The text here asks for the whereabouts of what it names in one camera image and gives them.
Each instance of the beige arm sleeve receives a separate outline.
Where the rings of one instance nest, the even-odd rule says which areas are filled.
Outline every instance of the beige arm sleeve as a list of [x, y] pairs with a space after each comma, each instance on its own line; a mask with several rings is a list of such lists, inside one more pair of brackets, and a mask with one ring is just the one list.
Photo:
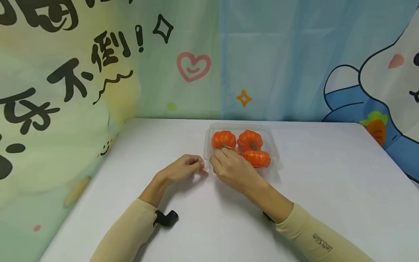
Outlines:
[[277, 231], [294, 242], [310, 262], [371, 262], [346, 238], [312, 217], [298, 204]]
[[132, 262], [154, 231], [156, 210], [136, 199], [105, 234], [90, 262]]

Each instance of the cartoon carrot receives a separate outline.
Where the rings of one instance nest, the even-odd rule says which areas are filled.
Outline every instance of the cartoon carrot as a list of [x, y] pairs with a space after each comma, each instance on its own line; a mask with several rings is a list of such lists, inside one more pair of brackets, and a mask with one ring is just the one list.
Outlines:
[[385, 144], [385, 125], [387, 125], [388, 116], [379, 111], [373, 111], [368, 115], [368, 119], [362, 120], [361, 125], [365, 126], [372, 137], [380, 144]]

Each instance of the pink bunny nose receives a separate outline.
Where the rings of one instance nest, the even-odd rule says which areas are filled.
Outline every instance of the pink bunny nose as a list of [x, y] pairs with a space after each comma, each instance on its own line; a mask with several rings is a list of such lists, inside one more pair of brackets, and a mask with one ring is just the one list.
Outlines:
[[395, 54], [388, 64], [388, 68], [396, 68], [401, 66], [404, 63], [404, 57], [400, 54]]

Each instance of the green stem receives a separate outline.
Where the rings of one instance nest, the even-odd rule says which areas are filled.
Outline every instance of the green stem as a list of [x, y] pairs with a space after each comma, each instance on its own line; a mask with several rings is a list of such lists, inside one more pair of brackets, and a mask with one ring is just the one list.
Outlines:
[[255, 143], [251, 143], [250, 148], [254, 148], [254, 151], [258, 150], [258, 147], [255, 145]]

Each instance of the clear plastic container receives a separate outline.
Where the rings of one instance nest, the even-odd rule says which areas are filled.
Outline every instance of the clear plastic container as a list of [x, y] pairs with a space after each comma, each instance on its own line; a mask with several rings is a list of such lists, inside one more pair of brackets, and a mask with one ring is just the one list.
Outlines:
[[277, 173], [279, 153], [272, 132], [264, 125], [214, 123], [205, 139], [204, 159], [213, 172], [210, 157], [214, 150], [228, 148], [244, 157], [260, 175]]

